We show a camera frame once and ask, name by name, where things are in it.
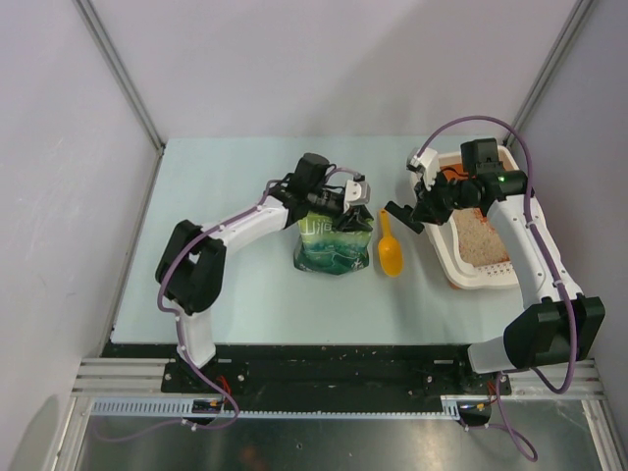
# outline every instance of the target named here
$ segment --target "plastic bag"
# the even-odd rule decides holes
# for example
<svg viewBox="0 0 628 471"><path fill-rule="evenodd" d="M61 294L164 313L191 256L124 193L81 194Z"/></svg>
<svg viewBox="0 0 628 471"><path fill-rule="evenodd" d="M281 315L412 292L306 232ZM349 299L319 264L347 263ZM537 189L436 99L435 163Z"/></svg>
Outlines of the plastic bag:
<svg viewBox="0 0 628 471"><path fill-rule="evenodd" d="M361 211L373 227L373 216L366 207ZM372 231L334 231L332 218L313 212L298 222L298 228L300 237L294 250L296 269L342 275L369 266L368 245Z"/></svg>

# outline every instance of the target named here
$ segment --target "white wall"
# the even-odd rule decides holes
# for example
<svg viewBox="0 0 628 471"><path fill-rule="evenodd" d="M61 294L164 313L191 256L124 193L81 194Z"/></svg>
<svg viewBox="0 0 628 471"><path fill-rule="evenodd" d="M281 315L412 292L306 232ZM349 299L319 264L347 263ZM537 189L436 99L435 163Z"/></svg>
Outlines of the white wall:
<svg viewBox="0 0 628 471"><path fill-rule="evenodd" d="M603 0L525 136L549 229L565 266L598 295L606 319L594 346L628 444L628 3Z"/></svg>
<svg viewBox="0 0 628 471"><path fill-rule="evenodd" d="M37 469L156 158L70 0L0 7L0 469Z"/></svg>
<svg viewBox="0 0 628 471"><path fill-rule="evenodd" d="M94 3L157 129L208 137L512 120L575 0Z"/></svg>

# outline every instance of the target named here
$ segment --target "light blue table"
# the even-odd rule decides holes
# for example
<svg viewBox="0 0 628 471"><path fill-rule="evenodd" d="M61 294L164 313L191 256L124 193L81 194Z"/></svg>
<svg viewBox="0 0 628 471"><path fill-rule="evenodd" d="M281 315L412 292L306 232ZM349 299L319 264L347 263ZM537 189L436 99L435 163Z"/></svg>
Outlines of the light blue table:
<svg viewBox="0 0 628 471"><path fill-rule="evenodd" d="M443 137L434 147L456 150L472 137ZM156 307L154 272L173 227L232 215L253 204L269 179L291 172L305 152L366 175L369 209L390 199L412 202L405 158L425 137L171 139L140 235L111 336L114 343L174 343L174 319ZM227 263L223 291L212 306L215 341L229 343L467 343L501 335L521 313L509 290L454 290L429 243L392 219L405 267L387 278L377 260L342 277L292 267L298 229L267 235Z"/></svg>

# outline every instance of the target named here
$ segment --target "plastic scoop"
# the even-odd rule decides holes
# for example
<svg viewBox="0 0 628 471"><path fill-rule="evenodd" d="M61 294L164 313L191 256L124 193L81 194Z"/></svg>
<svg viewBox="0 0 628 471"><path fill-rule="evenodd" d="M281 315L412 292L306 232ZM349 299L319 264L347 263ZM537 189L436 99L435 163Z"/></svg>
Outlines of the plastic scoop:
<svg viewBox="0 0 628 471"><path fill-rule="evenodd" d="M377 244L377 251L380 254L382 269L389 277L395 278L403 270L403 254L401 244L391 233L391 223L389 213L386 209L380 210L380 221L382 223L382 239Z"/></svg>

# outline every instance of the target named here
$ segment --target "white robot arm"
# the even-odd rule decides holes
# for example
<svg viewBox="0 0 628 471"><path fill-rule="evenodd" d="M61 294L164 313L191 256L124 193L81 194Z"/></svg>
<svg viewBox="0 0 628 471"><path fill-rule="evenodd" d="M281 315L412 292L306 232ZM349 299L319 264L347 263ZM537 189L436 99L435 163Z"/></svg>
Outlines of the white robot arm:
<svg viewBox="0 0 628 471"><path fill-rule="evenodd" d="M577 359L583 359L602 322L602 302L597 297L585 297L567 273L556 244L540 222L540 206L534 196L530 198L532 221L527 221L527 177L521 171L503 169L497 142L477 139L462 144L461 150L463 167L469 175L465 181L445 178L435 150L428 148L421 155L413 151L407 168L417 176L416 205L400 207L390 202L386 209L414 232L421 233L424 224L446 222L453 210L480 208L503 241L519 280L524 312L505 328L503 336L469 346L473 371L490 373L566 362L572 345L561 289L566 291L575 313ZM548 257L554 267L550 267ZM559 273L558 281L554 280L552 269Z"/></svg>
<svg viewBox="0 0 628 471"><path fill-rule="evenodd" d="M338 172L353 174L341 189L327 185L330 176ZM178 223L155 278L163 295L175 304L179 348L186 348L187 356L199 368L214 357L209 307L220 294L229 256L261 236L291 226L309 211L332 217L337 231L371 231L364 206L369 198L364 176L338 169L320 155L305 154L293 173L269 183L256 206L219 223Z"/></svg>

